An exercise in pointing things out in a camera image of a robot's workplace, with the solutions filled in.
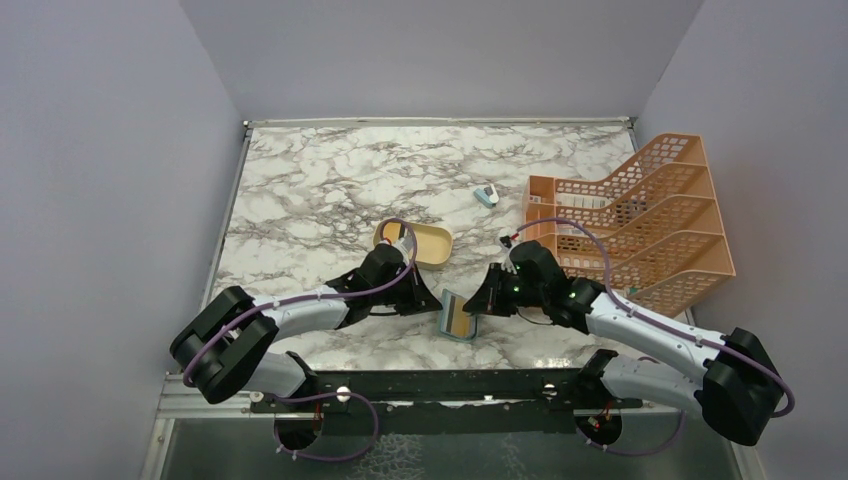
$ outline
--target gray marble vein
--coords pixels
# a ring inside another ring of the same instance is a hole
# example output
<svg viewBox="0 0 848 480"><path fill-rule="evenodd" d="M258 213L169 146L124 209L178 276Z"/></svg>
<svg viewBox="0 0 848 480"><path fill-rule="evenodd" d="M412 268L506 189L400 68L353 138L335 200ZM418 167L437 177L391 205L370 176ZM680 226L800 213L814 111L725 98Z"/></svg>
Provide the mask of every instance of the gray marble vein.
<svg viewBox="0 0 848 480"><path fill-rule="evenodd" d="M241 285L281 295L314 288L359 265L388 217L436 224L454 236L430 290L470 296L498 236L521 222L528 175L597 180L633 154L624 127L263 128L253 132L215 293ZM495 184L487 209L472 191ZM343 330L277 342L316 369L527 368L583 365L597 348L632 349L560 327L481 317L471 344L438 333L437 314L371 317ZM533 318L544 321L535 315Z"/></svg>

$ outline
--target white marble surface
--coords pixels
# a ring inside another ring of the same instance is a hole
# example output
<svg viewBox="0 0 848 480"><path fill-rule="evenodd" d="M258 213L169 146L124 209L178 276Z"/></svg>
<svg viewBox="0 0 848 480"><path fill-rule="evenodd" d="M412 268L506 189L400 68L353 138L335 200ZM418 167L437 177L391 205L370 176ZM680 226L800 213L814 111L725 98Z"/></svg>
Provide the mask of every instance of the white marble surface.
<svg viewBox="0 0 848 480"><path fill-rule="evenodd" d="M292 294L359 265L388 217L437 224L454 235L440 272L422 271L436 297L470 296L498 236L521 221L531 174L596 180L633 153L624 127L360 127L254 130L215 294ZM472 191L494 183L483 207ZM310 332L271 351L298 352L315 369L528 368L583 365L615 342L519 317L482 316L471 344L441 336L437 313L371 317L343 330ZM533 315L539 321L543 317Z"/></svg>

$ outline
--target orange plastic organizer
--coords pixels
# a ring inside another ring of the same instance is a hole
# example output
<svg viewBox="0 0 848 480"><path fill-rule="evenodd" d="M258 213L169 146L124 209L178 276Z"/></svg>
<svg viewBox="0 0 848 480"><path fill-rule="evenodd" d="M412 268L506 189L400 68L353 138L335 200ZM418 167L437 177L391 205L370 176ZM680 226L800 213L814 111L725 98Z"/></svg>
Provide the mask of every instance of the orange plastic organizer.
<svg viewBox="0 0 848 480"><path fill-rule="evenodd" d="M603 242L614 288L674 317L735 275L701 138L666 133L597 181L531 176L524 219L560 217ZM597 247L569 226L523 232L559 260L569 276L603 281Z"/></svg>

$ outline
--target small blue object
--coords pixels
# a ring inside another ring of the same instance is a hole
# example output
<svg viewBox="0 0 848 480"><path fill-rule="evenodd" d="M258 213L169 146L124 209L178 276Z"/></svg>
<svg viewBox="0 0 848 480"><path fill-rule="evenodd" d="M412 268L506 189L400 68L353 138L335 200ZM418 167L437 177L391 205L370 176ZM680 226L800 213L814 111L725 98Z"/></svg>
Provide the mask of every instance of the small blue object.
<svg viewBox="0 0 848 480"><path fill-rule="evenodd" d="M486 206L486 208L493 208L498 203L498 192L495 191L494 185L489 185L485 188L478 188L474 190L474 198L476 198L480 203Z"/></svg>

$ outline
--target gray wall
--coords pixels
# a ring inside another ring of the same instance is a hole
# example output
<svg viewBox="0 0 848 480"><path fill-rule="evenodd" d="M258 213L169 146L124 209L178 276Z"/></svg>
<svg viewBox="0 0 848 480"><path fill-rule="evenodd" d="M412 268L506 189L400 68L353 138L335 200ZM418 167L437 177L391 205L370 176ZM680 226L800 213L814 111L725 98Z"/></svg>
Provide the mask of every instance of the gray wall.
<svg viewBox="0 0 848 480"><path fill-rule="evenodd" d="M240 117L176 0L0 10L2 476L133 478Z"/></svg>
<svg viewBox="0 0 848 480"><path fill-rule="evenodd" d="M703 0L182 0L242 116L637 115Z"/></svg>
<svg viewBox="0 0 848 480"><path fill-rule="evenodd" d="M702 134L738 277L699 323L756 332L798 408L759 445L772 479L845 478L848 2L707 0L637 123Z"/></svg>

